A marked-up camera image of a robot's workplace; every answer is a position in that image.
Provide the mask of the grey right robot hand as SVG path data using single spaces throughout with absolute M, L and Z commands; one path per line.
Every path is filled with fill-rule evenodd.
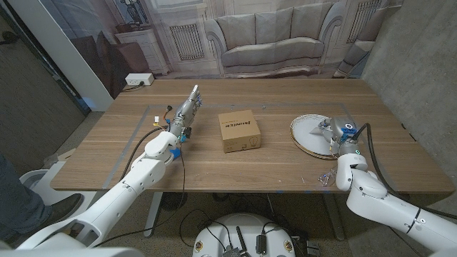
M 328 142 L 345 143 L 358 131 L 352 120 L 346 117 L 327 118 L 321 121 L 317 128 Z

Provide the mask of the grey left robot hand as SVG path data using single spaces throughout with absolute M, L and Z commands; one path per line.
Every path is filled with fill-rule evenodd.
M 201 105 L 199 86 L 195 85 L 189 97 L 177 108 L 175 116 L 170 123 L 169 132 L 179 137 L 185 128 L 191 126 Z

